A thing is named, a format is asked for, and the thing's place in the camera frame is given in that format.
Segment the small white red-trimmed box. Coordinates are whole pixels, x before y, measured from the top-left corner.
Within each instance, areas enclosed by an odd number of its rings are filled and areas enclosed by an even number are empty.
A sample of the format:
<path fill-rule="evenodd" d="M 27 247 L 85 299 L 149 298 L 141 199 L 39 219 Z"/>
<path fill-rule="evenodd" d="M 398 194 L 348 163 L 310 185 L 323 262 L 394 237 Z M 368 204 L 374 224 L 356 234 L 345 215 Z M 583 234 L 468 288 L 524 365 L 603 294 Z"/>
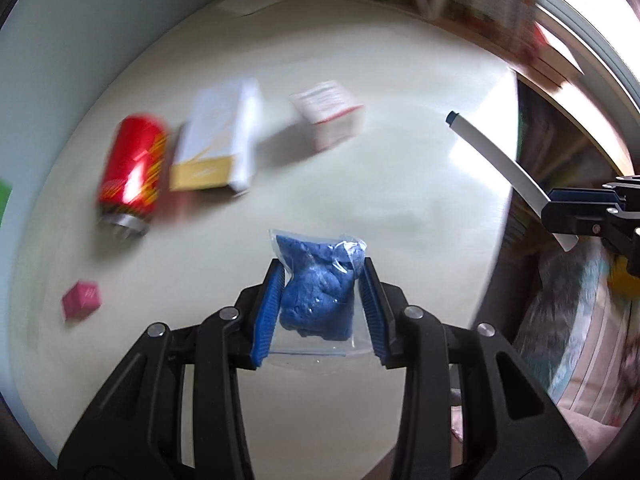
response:
<path fill-rule="evenodd" d="M 322 81 L 293 93 L 290 101 L 302 118 L 316 152 L 334 148 L 361 131 L 363 102 L 335 80 Z"/>

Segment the small crimson box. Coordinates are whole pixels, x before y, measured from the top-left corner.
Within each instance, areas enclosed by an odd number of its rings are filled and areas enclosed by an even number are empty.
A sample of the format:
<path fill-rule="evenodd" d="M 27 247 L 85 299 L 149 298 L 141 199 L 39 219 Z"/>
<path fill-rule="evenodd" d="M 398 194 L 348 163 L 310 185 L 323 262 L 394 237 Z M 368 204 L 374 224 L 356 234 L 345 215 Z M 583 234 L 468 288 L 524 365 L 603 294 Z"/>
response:
<path fill-rule="evenodd" d="M 66 322 L 80 321 L 102 306 L 102 297 L 96 282 L 78 281 L 61 299 Z"/>

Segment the blue gloves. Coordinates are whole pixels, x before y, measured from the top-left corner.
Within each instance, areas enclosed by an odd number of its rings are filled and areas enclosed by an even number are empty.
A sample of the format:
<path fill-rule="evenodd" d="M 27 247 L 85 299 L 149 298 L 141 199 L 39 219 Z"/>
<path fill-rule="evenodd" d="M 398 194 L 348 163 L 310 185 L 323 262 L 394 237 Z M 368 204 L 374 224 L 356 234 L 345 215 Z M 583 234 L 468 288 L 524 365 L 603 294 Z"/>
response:
<path fill-rule="evenodd" d="M 372 351 L 358 292 L 367 244 L 358 237 L 270 232 L 284 286 L 269 353 L 351 358 Z"/>

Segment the white desk lamp base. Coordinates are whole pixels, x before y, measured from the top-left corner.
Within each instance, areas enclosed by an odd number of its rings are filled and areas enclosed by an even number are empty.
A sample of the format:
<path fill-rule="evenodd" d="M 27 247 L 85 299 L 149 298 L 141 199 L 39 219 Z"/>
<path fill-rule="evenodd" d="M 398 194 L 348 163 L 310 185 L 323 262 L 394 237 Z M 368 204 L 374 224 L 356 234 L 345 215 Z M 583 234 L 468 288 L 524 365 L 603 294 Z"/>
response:
<path fill-rule="evenodd" d="M 285 0 L 224 0 L 224 7 L 239 16 L 254 14 Z"/>

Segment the red soda can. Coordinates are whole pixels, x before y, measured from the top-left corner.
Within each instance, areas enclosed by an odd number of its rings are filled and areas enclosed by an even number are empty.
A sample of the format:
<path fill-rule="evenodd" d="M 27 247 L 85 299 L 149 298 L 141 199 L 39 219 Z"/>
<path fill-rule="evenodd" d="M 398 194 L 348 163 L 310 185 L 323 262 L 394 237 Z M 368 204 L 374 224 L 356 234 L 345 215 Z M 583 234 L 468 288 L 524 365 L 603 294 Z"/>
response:
<path fill-rule="evenodd" d="M 99 220 L 126 240 L 149 231 L 160 196 L 168 130 L 151 114 L 132 114 L 118 125 L 98 188 Z"/>

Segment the green striped wall poster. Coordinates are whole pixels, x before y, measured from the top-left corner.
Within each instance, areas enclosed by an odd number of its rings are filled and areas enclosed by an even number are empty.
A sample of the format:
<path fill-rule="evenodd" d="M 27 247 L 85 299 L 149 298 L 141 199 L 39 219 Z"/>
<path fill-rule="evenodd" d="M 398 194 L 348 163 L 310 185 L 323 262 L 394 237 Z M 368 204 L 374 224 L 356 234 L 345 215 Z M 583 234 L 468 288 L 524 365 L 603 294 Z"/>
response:
<path fill-rule="evenodd" d="M 4 213 L 6 212 L 6 206 L 8 206 L 11 193 L 12 186 L 3 180 L 0 180 L 0 223 L 2 222 Z"/>

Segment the white marker pen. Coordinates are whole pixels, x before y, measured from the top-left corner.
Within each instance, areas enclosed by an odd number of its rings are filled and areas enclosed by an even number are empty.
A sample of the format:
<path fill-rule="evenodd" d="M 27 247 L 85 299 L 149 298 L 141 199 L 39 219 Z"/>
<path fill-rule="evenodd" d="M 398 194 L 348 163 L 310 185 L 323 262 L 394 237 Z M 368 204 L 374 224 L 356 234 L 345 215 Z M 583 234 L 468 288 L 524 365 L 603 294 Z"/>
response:
<path fill-rule="evenodd" d="M 561 197 L 560 191 L 552 191 L 548 195 L 530 174 L 515 160 L 488 139 L 480 130 L 453 110 L 447 115 L 446 123 L 460 138 L 468 142 L 475 151 L 479 152 L 491 166 L 498 171 L 512 186 L 524 202 L 533 209 L 539 219 L 542 219 L 544 207 L 552 200 Z"/>

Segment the wooden bookshelf with books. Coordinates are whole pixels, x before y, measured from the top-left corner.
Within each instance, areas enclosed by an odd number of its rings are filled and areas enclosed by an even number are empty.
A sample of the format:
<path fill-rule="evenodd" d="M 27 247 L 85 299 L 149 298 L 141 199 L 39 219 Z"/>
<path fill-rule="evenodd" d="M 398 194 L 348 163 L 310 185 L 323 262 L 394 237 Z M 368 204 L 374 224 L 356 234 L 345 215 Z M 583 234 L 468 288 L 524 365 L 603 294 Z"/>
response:
<path fill-rule="evenodd" d="M 639 170 L 622 132 L 585 83 L 602 58 L 535 0 L 372 0 L 416 14 L 514 65 L 518 76 L 591 136 L 621 174 Z"/>

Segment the patterned bed quilt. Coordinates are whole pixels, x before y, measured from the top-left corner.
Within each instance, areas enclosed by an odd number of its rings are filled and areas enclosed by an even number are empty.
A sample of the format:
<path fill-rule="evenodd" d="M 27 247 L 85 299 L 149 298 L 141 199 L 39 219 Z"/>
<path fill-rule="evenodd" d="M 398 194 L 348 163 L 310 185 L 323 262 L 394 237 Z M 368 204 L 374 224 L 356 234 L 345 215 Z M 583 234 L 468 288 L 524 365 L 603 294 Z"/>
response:
<path fill-rule="evenodd" d="M 513 347 L 560 408 L 622 426 L 639 401 L 639 281 L 588 238 L 542 255 Z"/>

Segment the white and gold soap box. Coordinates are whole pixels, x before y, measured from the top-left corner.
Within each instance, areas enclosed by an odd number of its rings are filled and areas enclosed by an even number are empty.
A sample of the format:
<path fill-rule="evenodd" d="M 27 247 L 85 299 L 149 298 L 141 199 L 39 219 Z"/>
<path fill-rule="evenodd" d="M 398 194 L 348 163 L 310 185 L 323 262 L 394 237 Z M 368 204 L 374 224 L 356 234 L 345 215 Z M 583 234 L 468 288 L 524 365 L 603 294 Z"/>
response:
<path fill-rule="evenodd" d="M 176 144 L 171 191 L 247 192 L 261 126 L 262 92 L 256 79 L 232 79 L 198 92 Z"/>

